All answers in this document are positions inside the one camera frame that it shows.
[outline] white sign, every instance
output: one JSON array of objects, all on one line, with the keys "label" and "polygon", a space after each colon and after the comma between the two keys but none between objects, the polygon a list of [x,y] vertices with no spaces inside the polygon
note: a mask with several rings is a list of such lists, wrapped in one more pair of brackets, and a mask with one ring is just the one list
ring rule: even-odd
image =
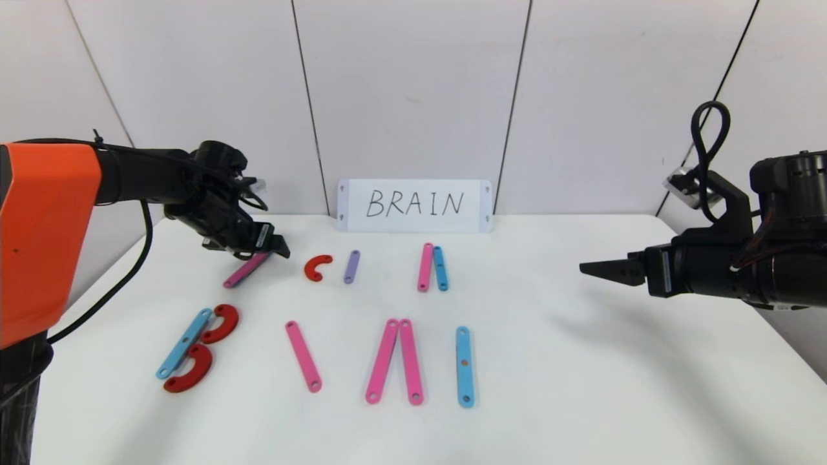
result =
[{"label": "white sign", "polygon": [[353,233],[490,233],[485,180],[341,180],[337,225]]}]

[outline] red c-shaped piece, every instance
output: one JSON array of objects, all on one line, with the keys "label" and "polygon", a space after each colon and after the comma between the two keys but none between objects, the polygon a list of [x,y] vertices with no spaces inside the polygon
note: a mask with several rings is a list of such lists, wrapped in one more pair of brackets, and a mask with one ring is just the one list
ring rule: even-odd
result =
[{"label": "red c-shaped piece", "polygon": [[329,255],[319,255],[311,258],[307,265],[304,266],[304,275],[311,281],[321,281],[322,273],[316,271],[316,266],[323,263],[333,263],[333,257]]},{"label": "red c-shaped piece", "polygon": [[173,376],[166,380],[164,389],[167,392],[184,392],[197,385],[213,365],[213,353],[205,345],[193,344],[187,355],[195,359],[195,366],[181,376]]},{"label": "red c-shaped piece", "polygon": [[232,333],[232,330],[238,325],[238,310],[232,305],[220,304],[213,310],[215,316],[220,316],[224,319],[221,326],[209,331],[204,331],[201,335],[201,342],[205,344],[217,343]]}]

